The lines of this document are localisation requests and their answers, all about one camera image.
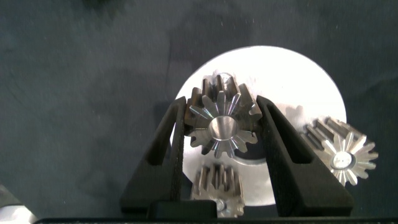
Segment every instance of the black plastic jaw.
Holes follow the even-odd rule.
[[[258,96],[279,216],[348,216],[354,200],[270,100]]]
[[[167,109],[150,148],[124,189],[120,199],[122,212],[146,213],[152,202],[180,200],[185,106],[185,97],[181,97]],[[170,156],[164,161],[174,124]]]
[[[258,96],[262,111],[261,138],[279,216],[348,216],[353,208],[353,198],[336,180],[322,161],[306,145],[285,116],[273,102]],[[155,139],[145,158],[138,165],[120,199],[124,213],[148,214],[148,218],[173,218],[187,221],[192,218],[215,218],[203,211],[214,211],[214,202],[182,202],[182,159],[184,139],[185,98],[175,100],[168,108],[155,133]],[[170,135],[175,124],[173,144],[169,159],[164,161]],[[184,209],[170,213],[169,209]]]

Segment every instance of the center hole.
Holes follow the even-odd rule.
[[[210,122],[208,130],[214,139],[229,140],[238,132],[238,124],[232,117],[219,116]]]

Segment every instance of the white disc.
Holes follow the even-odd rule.
[[[331,116],[346,122],[344,102],[333,80],[315,62],[297,52],[270,46],[226,52],[191,75],[176,98],[190,98],[192,88],[201,88],[202,78],[215,71],[234,75],[238,85],[247,85],[254,99],[260,95],[274,102],[299,132],[304,132],[304,126],[318,118]],[[203,156],[201,147],[192,148],[190,137],[185,137],[183,172],[191,181],[201,166],[216,161],[213,153]],[[238,170],[246,206],[275,204],[265,163],[264,167],[250,170],[250,166],[226,155],[218,161],[234,165]]]

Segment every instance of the dark gray cloth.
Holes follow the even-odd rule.
[[[376,170],[347,187],[353,215],[395,216],[397,9],[398,1],[1,0],[0,181],[39,218],[118,217],[124,186],[190,74],[225,51],[274,45],[324,68],[348,122],[376,142]]]

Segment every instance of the small gear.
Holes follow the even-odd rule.
[[[192,186],[191,199],[213,200],[219,218],[243,215],[243,193],[239,175],[224,165],[202,167]]]
[[[307,126],[307,134],[302,136],[344,186],[346,182],[357,185],[357,177],[367,179],[365,170],[376,168],[370,162],[379,156],[371,152],[374,142],[368,141],[366,135],[344,122],[328,118],[324,123],[318,119],[314,127]]]
[[[256,121],[261,111],[245,84],[237,87],[234,78],[226,73],[205,77],[202,89],[194,88],[188,100],[185,124],[192,127],[191,147],[203,146],[202,154],[214,150],[229,157],[234,150],[246,152],[246,143],[257,143]]]

